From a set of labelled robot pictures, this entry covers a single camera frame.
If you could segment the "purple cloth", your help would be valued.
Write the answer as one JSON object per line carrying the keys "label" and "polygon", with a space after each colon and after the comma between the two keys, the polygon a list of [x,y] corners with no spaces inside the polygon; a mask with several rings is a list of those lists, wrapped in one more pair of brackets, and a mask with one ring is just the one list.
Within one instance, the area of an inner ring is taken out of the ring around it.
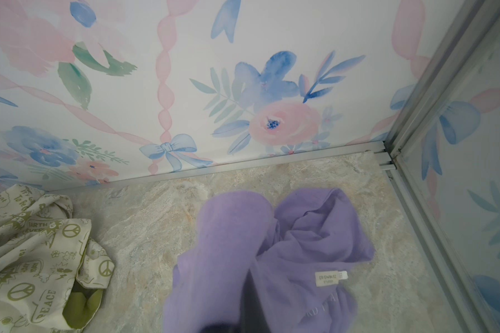
{"label": "purple cloth", "polygon": [[374,254],[342,190],[301,188],[276,207],[253,191],[217,195],[177,259],[162,329],[240,327],[251,280],[269,332],[346,332],[357,304],[342,281]]}

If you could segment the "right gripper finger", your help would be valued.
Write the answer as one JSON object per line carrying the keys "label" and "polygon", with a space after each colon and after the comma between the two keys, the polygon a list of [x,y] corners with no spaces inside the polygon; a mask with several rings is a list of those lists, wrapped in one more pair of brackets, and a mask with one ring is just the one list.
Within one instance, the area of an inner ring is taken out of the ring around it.
{"label": "right gripper finger", "polygon": [[240,321],[237,325],[240,333],[271,333],[265,313],[262,309],[258,291],[251,273],[245,279],[240,302]]}

